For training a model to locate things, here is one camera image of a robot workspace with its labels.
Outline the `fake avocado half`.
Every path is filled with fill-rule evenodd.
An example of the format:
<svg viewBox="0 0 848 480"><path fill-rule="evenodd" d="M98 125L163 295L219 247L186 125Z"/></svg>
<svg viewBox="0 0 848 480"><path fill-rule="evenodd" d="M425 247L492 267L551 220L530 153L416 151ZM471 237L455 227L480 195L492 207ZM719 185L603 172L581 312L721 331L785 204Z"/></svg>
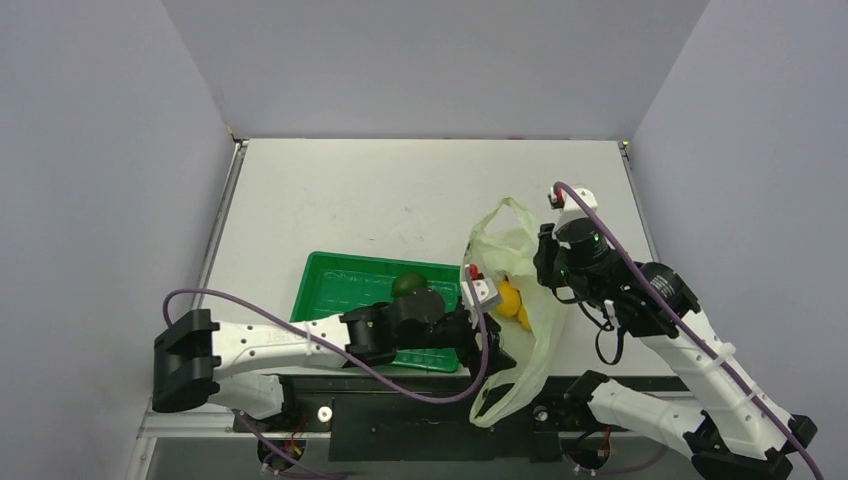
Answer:
<svg viewBox="0 0 848 480"><path fill-rule="evenodd" d="M394 299L412 294L414 291L429 286L429 280L421 273L407 272L397 276L391 285L390 294Z"/></svg>

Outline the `translucent pale green plastic bag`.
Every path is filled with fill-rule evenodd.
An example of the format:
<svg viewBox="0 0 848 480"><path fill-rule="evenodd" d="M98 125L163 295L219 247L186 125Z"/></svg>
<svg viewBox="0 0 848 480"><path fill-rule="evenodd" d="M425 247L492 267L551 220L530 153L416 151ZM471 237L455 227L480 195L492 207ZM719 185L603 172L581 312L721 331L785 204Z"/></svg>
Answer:
<svg viewBox="0 0 848 480"><path fill-rule="evenodd" d="M537 282L539 226L531 210L507 196L469 235L462 264L475 265L500 291L502 302L490 314L501 328L502 351L516 361L487 375L469 412L476 427L492 427L528 406L552 371L570 307Z"/></svg>

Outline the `yellow fake fruit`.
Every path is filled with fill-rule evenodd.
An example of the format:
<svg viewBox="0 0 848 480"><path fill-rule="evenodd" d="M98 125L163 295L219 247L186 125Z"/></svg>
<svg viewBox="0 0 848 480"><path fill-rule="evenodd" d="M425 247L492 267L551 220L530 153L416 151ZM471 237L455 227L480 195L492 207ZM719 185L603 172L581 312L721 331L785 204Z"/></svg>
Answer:
<svg viewBox="0 0 848 480"><path fill-rule="evenodd" d="M519 308L517 315L516 315L516 318L517 318L518 322L520 323L521 327L525 331L527 331L527 332L532 331L532 327L531 327L530 322L529 322L529 317L528 317L527 311L523 306L521 306Z"/></svg>
<svg viewBox="0 0 848 480"><path fill-rule="evenodd" d="M522 306L520 292L506 280L498 284L498 292L501 303L495 308L495 312L504 318L516 318L517 312Z"/></svg>

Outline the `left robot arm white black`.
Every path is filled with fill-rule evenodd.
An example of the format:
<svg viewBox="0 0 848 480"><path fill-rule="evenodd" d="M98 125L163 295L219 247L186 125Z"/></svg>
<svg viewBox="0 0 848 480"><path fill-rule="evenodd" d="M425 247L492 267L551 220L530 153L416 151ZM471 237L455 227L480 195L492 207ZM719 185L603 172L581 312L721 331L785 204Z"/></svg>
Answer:
<svg viewBox="0 0 848 480"><path fill-rule="evenodd" d="M292 386L271 369L368 370L418 349L454 350L476 391L517 364L502 349L500 327L490 314L499 301L493 287L475 281L463 288L453 310L427 287L297 324L255 305L249 310L266 323L219 321L208 309L193 309L178 320L167 318L154 341L152 408L180 413L214 404L285 430L297 420L299 405Z"/></svg>

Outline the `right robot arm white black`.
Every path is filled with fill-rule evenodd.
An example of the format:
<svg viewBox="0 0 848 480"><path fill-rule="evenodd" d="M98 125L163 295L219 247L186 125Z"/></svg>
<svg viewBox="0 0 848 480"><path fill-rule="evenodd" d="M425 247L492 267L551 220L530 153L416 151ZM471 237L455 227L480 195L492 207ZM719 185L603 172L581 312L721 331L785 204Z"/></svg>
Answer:
<svg viewBox="0 0 848 480"><path fill-rule="evenodd" d="M686 457L704 479L790 476L789 456L809 446L815 423L788 413L756 386L672 268L626 263L588 218L541 225L533 264L541 286L571 289L573 303L596 309L619 344L626 335L639 340L699 402L674 404L588 370L564 395L572 424L636 432Z"/></svg>

